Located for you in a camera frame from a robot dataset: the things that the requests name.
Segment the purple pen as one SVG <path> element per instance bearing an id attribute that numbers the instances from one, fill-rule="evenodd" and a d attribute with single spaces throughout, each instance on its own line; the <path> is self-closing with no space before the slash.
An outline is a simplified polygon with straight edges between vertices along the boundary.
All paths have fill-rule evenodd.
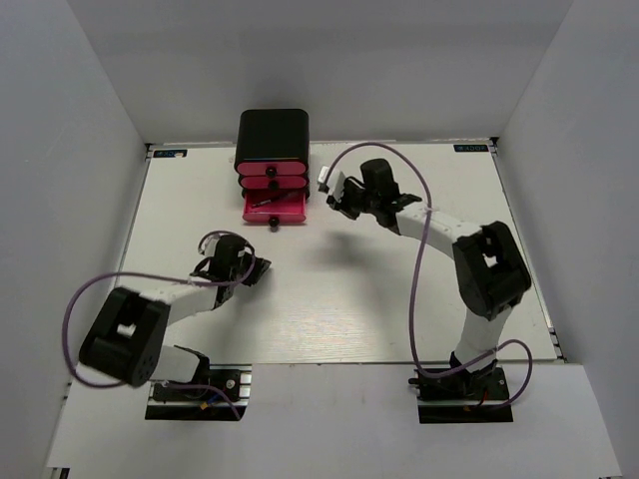
<path id="1" fill-rule="evenodd" d="M 264 200 L 261 200 L 259 202 L 253 203 L 252 207 L 253 208 L 260 208 L 260 207 L 263 207 L 265 205 L 269 205 L 269 204 L 274 203 L 274 202 L 288 200 L 290 198 L 295 198 L 295 196 L 297 194 L 298 194 L 298 192 L 294 192 L 294 191 L 290 191 L 290 192 L 286 192 L 286 193 L 283 193 L 283 194 L 279 194 L 279 195 L 276 195 L 274 197 L 271 197 L 271 198 L 264 199 Z"/>

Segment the pink drawer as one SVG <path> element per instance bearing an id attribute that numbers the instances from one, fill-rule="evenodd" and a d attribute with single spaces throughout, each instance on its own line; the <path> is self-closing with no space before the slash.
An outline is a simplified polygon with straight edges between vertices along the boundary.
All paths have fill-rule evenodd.
<path id="1" fill-rule="evenodd" d="M 241 177 L 240 185 L 246 190 L 299 190 L 308 185 L 308 179 L 302 176 Z"/>
<path id="2" fill-rule="evenodd" d="M 244 162 L 236 166 L 240 175 L 248 177 L 301 176 L 307 170 L 301 162 Z"/>
<path id="3" fill-rule="evenodd" d="M 278 201 L 260 208 L 252 204 L 286 192 L 298 192 L 295 198 Z M 307 196 L 303 190 L 267 191 L 249 190 L 245 193 L 243 220 L 250 225 L 276 229 L 281 226 L 301 225 L 306 219 Z"/>

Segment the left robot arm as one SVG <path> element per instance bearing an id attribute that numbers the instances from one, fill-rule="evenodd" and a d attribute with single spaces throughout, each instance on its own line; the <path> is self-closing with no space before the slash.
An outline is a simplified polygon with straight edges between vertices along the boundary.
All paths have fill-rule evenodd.
<path id="1" fill-rule="evenodd" d="M 129 277 L 162 281 L 138 291 L 118 286 L 108 294 L 79 351 L 79 362 L 119 383 L 140 387 L 149 381 L 177 383 L 199 398 L 211 386 L 209 358 L 164 342 L 168 327 L 229 300 L 238 286 L 257 284 L 272 262 L 257 256 L 243 237 L 227 231 L 206 234 L 198 244 L 202 259 L 185 278 L 130 272 Z"/>

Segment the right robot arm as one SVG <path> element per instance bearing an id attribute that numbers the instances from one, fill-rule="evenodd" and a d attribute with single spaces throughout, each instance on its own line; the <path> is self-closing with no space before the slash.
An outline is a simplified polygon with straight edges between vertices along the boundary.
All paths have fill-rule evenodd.
<path id="1" fill-rule="evenodd" d="M 495 368 L 506 320 L 531 287 L 510 228 L 503 222 L 479 226 L 435 211 L 421 197 L 400 191 L 385 159 L 363 163 L 360 172 L 356 179 L 324 167 L 319 190 L 328 206 L 345 217 L 371 215 L 382 228 L 419 240 L 421 249 L 432 247 L 453 261 L 466 314 L 446 373 L 458 395 L 476 396 Z"/>

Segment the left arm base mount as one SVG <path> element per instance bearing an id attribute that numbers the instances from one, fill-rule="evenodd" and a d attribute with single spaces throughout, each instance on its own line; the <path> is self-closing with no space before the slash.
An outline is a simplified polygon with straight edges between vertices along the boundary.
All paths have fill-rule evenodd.
<path id="1" fill-rule="evenodd" d="M 154 382 L 145 419 L 152 421 L 235 422 L 243 418 L 250 400 L 250 365 L 211 365 L 185 388 L 168 381 Z"/>

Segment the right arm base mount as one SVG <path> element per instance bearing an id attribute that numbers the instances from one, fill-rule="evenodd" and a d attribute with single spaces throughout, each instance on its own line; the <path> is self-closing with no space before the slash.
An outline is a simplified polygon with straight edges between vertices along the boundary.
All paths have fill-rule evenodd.
<path id="1" fill-rule="evenodd" d="M 416 391 L 420 424 L 511 423 L 511 405 L 505 373 L 501 367 L 481 374 L 456 373 L 437 379 L 418 372 L 408 379 Z"/>

